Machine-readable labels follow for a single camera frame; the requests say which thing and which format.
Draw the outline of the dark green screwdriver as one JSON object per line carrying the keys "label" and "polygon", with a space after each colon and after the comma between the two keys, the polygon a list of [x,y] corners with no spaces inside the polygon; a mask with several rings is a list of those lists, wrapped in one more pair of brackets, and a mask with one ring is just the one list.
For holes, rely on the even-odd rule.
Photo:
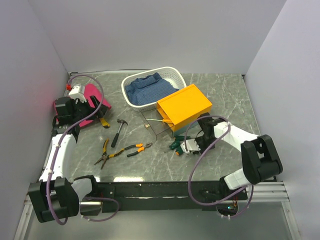
{"label": "dark green screwdriver", "polygon": [[184,136],[184,135],[178,135],[178,136],[175,136],[174,137],[174,140],[175,141],[184,141],[184,140],[190,140],[191,139],[191,136],[187,135],[187,136]]}

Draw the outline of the aluminium frame rail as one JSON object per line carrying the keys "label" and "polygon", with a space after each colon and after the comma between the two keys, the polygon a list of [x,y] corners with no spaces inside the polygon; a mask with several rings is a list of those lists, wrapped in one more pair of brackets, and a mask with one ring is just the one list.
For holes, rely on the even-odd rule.
{"label": "aluminium frame rail", "polygon": [[[259,184],[256,184],[253,186],[253,195],[251,202],[252,203],[266,203],[266,202],[289,202],[290,198],[288,196],[288,193],[286,191],[285,185],[283,182],[262,182]],[[238,200],[239,202],[246,202],[249,200],[251,187],[247,187],[247,198],[245,197],[244,200]],[[125,197],[126,199],[139,199],[139,200],[149,200],[149,199],[169,199],[172,200],[174,198],[176,199],[186,199],[186,196],[165,196],[165,197]],[[24,205],[32,205],[32,202],[30,200],[29,195],[25,197],[25,200],[23,202]]]}

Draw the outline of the black base beam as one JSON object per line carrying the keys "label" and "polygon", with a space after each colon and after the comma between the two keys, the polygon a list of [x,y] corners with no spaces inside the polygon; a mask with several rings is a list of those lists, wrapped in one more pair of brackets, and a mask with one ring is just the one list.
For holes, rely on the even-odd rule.
{"label": "black base beam", "polygon": [[[186,181],[99,182],[97,186],[98,192],[91,197],[115,199],[121,211],[216,209],[192,201]],[[222,189],[216,180],[193,181],[191,191],[193,197],[203,203],[213,203],[232,193],[231,190]]]}

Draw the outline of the orange black combination pliers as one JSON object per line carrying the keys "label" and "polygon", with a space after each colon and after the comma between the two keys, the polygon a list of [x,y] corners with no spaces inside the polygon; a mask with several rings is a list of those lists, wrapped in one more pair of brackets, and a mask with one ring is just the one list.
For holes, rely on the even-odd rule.
{"label": "orange black combination pliers", "polygon": [[114,157],[121,155],[124,151],[127,151],[129,149],[133,149],[133,148],[137,148],[137,150],[135,152],[132,152],[132,153],[126,155],[128,158],[133,157],[133,156],[138,155],[140,152],[143,152],[145,149],[151,147],[152,145],[153,145],[152,142],[146,143],[146,144],[143,144],[143,143],[133,144],[133,145],[127,146],[125,148],[122,148],[120,151],[118,151],[116,153],[109,154],[106,158],[107,159],[114,158]]}

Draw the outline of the blue checkered shirt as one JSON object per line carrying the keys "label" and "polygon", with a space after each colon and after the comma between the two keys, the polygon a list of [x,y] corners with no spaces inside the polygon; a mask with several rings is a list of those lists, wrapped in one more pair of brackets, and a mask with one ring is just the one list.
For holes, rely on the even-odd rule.
{"label": "blue checkered shirt", "polygon": [[136,106],[142,106],[157,102],[179,89],[174,88],[168,81],[156,72],[144,78],[138,77],[124,87],[129,102]]}

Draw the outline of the yellow needle nose pliers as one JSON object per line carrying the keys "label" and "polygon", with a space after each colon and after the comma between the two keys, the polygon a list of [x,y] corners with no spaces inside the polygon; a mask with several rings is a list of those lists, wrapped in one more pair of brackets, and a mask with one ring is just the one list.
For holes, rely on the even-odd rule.
{"label": "yellow needle nose pliers", "polygon": [[100,167],[100,169],[102,170],[104,168],[104,165],[106,164],[108,158],[107,158],[107,145],[108,145],[108,142],[109,142],[109,138],[107,138],[104,143],[103,143],[103,146],[102,146],[102,155],[101,157],[97,160],[97,162],[94,164],[94,165],[97,165],[98,163],[102,162],[102,165]]}

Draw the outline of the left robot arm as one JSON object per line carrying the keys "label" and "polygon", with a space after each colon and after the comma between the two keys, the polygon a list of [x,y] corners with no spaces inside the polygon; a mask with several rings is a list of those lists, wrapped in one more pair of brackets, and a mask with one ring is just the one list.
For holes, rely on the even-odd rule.
{"label": "left robot arm", "polygon": [[109,109],[104,100],[103,95],[91,95],[85,101],[69,96],[54,101],[49,157],[39,180],[28,188],[39,222],[56,221],[65,225],[68,218],[78,215],[84,198],[88,201],[98,198],[100,189],[93,175],[70,180],[66,170],[78,142],[81,123],[104,117]]}

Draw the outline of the yellow drawer cabinet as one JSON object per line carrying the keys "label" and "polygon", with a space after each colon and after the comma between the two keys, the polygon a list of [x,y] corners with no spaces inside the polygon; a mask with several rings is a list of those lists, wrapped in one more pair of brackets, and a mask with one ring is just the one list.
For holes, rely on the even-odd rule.
{"label": "yellow drawer cabinet", "polygon": [[156,109],[164,120],[169,120],[173,132],[188,126],[201,114],[209,113],[213,104],[195,85],[191,84],[156,103]]}

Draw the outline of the yellow black tape measure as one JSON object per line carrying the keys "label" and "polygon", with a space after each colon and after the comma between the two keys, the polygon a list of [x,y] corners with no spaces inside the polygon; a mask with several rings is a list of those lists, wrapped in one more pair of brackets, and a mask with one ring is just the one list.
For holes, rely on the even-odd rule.
{"label": "yellow black tape measure", "polygon": [[110,128],[110,124],[105,120],[104,117],[101,117],[101,118],[99,119],[99,121],[100,121],[101,125],[102,125],[105,129]]}

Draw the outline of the white plastic basket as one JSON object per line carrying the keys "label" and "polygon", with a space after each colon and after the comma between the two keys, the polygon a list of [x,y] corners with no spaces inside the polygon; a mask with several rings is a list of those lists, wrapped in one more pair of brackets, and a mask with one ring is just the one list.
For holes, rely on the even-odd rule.
{"label": "white plastic basket", "polygon": [[124,99],[126,103],[132,107],[135,111],[146,111],[150,110],[156,107],[157,102],[152,102],[145,105],[133,105],[128,100],[127,94],[125,92],[125,86],[129,85],[132,81],[134,81],[136,78],[145,78],[149,75],[153,75],[154,73],[159,73],[160,76],[168,81],[174,88],[181,90],[187,86],[184,78],[180,74],[180,72],[175,69],[174,67],[166,66],[166,67],[160,67],[152,70],[143,71],[140,73],[136,73],[130,76],[127,76],[121,83],[121,90],[124,96]]}

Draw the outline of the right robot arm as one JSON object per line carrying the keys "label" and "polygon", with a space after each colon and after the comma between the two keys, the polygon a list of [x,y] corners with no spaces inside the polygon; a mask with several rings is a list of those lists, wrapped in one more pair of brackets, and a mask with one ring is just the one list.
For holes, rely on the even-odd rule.
{"label": "right robot arm", "polygon": [[273,142],[267,135],[256,135],[242,130],[221,117],[208,113],[200,115],[197,122],[203,132],[195,142],[202,155],[224,141],[241,154],[242,167],[219,180],[219,195],[231,199],[241,187],[255,185],[283,172],[283,165]]}

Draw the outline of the black handled hammer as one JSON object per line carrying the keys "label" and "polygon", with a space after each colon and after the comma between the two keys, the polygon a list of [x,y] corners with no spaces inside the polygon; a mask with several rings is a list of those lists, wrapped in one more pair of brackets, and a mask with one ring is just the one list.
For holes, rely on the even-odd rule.
{"label": "black handled hammer", "polygon": [[119,128],[118,128],[118,130],[117,130],[117,132],[116,132],[116,134],[115,134],[115,136],[114,136],[114,138],[112,140],[112,143],[111,143],[111,147],[112,148],[114,148],[116,146],[117,141],[119,139],[120,132],[121,132],[123,126],[124,125],[128,125],[128,123],[124,119],[117,119],[117,122],[120,123],[120,125],[119,125]]}

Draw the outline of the green orange stubby screwdriver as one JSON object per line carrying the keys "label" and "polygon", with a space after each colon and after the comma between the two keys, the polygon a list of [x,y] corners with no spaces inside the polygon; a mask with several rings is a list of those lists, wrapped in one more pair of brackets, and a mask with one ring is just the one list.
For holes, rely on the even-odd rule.
{"label": "green orange stubby screwdriver", "polygon": [[177,147],[177,148],[175,149],[175,154],[176,154],[177,156],[181,156],[181,155],[184,154],[184,150],[179,146],[179,147]]}

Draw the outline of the pink folded towel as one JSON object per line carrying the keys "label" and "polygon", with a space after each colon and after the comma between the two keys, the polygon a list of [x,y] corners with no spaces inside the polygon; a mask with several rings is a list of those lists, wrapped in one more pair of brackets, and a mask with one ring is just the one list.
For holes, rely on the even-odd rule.
{"label": "pink folded towel", "polygon": [[105,129],[110,127],[105,115],[112,106],[94,84],[76,84],[74,86],[67,84],[66,90],[68,95],[56,99],[53,103],[56,112],[52,121],[53,127],[71,125],[93,112],[94,115],[79,123],[81,128],[96,120],[99,120]]}

